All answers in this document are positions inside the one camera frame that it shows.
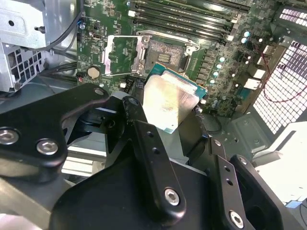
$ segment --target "red wire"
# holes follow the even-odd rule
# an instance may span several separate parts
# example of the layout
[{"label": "red wire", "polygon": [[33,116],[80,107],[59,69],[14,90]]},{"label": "red wire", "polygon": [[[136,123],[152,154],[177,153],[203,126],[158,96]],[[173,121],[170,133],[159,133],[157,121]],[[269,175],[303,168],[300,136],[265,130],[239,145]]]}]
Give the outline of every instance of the red wire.
[{"label": "red wire", "polygon": [[302,89],[302,91],[301,91],[301,92],[298,92],[298,93],[297,93],[295,96],[293,96],[292,98],[289,98],[289,99],[286,99],[286,100],[282,100],[282,101],[273,101],[271,98],[269,98],[269,97],[266,95],[266,92],[265,92],[265,91],[266,91],[265,87],[266,87],[266,85],[267,85],[269,79],[271,78],[272,74],[271,74],[271,71],[270,71],[270,68],[269,68],[269,66],[268,66],[268,63],[267,63],[267,61],[266,61],[266,59],[265,59],[265,57],[264,57],[264,55],[263,55],[262,52],[261,52],[261,56],[262,56],[262,59],[263,59],[263,61],[264,61],[265,66],[266,66],[266,68],[268,69],[268,72],[269,72],[269,77],[267,78],[267,80],[265,81],[264,86],[263,86],[263,94],[264,94],[265,99],[267,99],[268,101],[273,102],[273,103],[289,102],[289,101],[292,101],[294,98],[300,96],[300,95],[305,91],[305,89],[307,89],[307,85],[305,85],[305,87]]}]

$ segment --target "ventilation grille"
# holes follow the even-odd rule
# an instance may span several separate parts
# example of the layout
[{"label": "ventilation grille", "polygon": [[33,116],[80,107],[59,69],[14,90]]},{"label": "ventilation grille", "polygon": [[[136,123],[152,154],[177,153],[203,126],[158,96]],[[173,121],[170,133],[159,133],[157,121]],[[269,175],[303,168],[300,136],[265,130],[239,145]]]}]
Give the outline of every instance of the ventilation grille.
[{"label": "ventilation grille", "polygon": [[307,26],[307,13],[284,9],[279,18],[302,26]]},{"label": "ventilation grille", "polygon": [[35,77],[40,72],[39,66],[42,64],[42,55],[40,52],[32,53],[32,57],[28,60],[25,58],[25,55],[22,55],[20,49],[17,49],[8,55],[11,73],[14,75],[16,82],[24,83],[32,77]]},{"label": "ventilation grille", "polygon": [[[273,101],[287,101],[302,92],[307,84],[307,46],[293,41],[266,84],[266,95]],[[263,90],[254,103],[256,111],[273,134],[295,122],[307,106],[307,90],[296,98],[273,103]]]}]

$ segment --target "green pcb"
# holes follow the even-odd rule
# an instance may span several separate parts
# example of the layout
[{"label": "green pcb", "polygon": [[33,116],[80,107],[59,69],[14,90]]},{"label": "green pcb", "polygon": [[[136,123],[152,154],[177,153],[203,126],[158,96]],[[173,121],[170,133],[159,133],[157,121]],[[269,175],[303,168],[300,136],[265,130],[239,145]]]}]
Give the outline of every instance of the green pcb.
[{"label": "green pcb", "polygon": [[[145,65],[145,68],[150,68],[154,66],[156,60],[168,68],[175,66],[177,69],[174,69],[174,71],[180,73],[184,64],[188,63],[185,69],[185,76],[208,89],[209,98],[204,106],[204,111],[231,117],[240,101],[248,96],[248,91],[242,92],[242,85],[237,84],[240,80],[239,78],[248,67],[244,62],[237,60],[237,54],[241,52],[250,55],[249,63],[252,63],[258,54],[256,50],[247,47],[245,43],[241,42],[243,34],[248,31],[251,34],[248,38],[250,41],[256,42],[255,37],[258,36],[263,38],[264,44],[270,45],[271,29],[269,23],[277,9],[277,3],[272,0],[236,0],[234,2],[250,7],[248,13],[239,13],[216,6],[207,7],[206,9],[197,8],[199,5],[202,6],[202,1],[200,0],[190,0],[190,5],[187,5],[189,0],[144,0],[142,2],[172,6],[177,4],[181,9],[189,9],[203,15],[213,15],[228,21],[228,24],[232,24],[231,19],[237,18],[235,23],[236,31],[233,34],[232,41],[221,43],[210,39],[186,36],[185,38],[200,44],[199,50],[194,51],[189,60],[183,55],[185,48],[183,43],[153,36]],[[131,72],[134,59],[137,56],[137,38],[117,37],[119,35],[136,35],[138,31],[151,29],[170,35],[177,35],[176,32],[169,31],[165,25],[161,25],[159,30],[159,26],[157,26],[160,23],[158,22],[159,17],[157,17],[157,21],[147,21],[147,25],[142,24],[142,17],[140,18],[140,24],[133,23],[133,18],[128,16],[129,10],[131,10],[130,4],[132,3],[132,1],[123,0],[85,0],[85,13],[83,15],[85,29],[79,29],[78,33],[78,72],[84,73],[80,82],[91,82],[101,86],[103,84],[103,87],[109,92],[120,89],[120,84],[126,81],[124,73]],[[154,11],[149,9],[145,12],[145,14],[150,13],[154,13]],[[172,22],[176,18],[169,17],[168,20]],[[169,23],[168,25],[174,27],[176,23]],[[111,74],[108,75],[105,74],[104,51],[110,35],[114,35],[114,44],[109,53]],[[94,78],[88,76],[87,73],[90,67],[98,68],[100,70],[99,76]]]}]

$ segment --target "screw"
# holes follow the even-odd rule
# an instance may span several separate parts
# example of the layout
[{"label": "screw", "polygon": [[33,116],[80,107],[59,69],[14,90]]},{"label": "screw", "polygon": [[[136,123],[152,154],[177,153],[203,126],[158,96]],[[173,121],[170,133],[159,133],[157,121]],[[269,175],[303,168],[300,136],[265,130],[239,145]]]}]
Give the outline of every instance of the screw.
[{"label": "screw", "polygon": [[14,130],[2,129],[0,130],[0,144],[11,145],[18,141],[19,135]]},{"label": "screw", "polygon": [[173,189],[166,189],[164,192],[165,199],[173,206],[177,206],[179,204],[179,196]]},{"label": "screw", "polygon": [[243,164],[245,164],[245,165],[248,164],[248,163],[246,162],[246,160],[245,160],[243,157],[239,157],[239,159],[240,159],[240,161],[241,161]]},{"label": "screw", "polygon": [[81,30],[84,30],[84,29],[85,29],[85,24],[84,24],[84,23],[81,23],[81,24],[79,25],[79,28],[80,28]]},{"label": "screw", "polygon": [[52,140],[41,140],[36,146],[37,151],[45,155],[53,155],[58,151],[58,145]]},{"label": "screw", "polygon": [[244,223],[242,218],[234,211],[229,212],[231,221],[240,229],[244,228]]},{"label": "screw", "polygon": [[219,142],[219,141],[216,140],[216,139],[214,139],[214,142],[215,142],[215,144],[216,144],[217,146],[221,146],[221,145],[222,145],[221,142]]},{"label": "screw", "polygon": [[144,66],[142,64],[139,64],[138,69],[142,70],[142,69],[144,69]]},{"label": "screw", "polygon": [[98,95],[104,95],[104,92],[101,91],[100,89],[95,89],[95,93],[97,93]]}]

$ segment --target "motherboard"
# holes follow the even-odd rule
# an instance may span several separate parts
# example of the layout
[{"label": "motherboard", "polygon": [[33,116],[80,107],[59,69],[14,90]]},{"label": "motherboard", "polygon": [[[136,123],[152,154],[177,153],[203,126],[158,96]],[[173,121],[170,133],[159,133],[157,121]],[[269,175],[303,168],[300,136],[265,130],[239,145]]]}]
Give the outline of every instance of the motherboard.
[{"label": "motherboard", "polygon": [[247,82],[261,70],[259,49],[267,55],[274,51],[270,22],[279,5],[84,0],[77,34],[79,83],[128,92],[136,79],[146,81],[158,62],[208,90],[205,113],[232,117],[254,90],[255,82]]}]

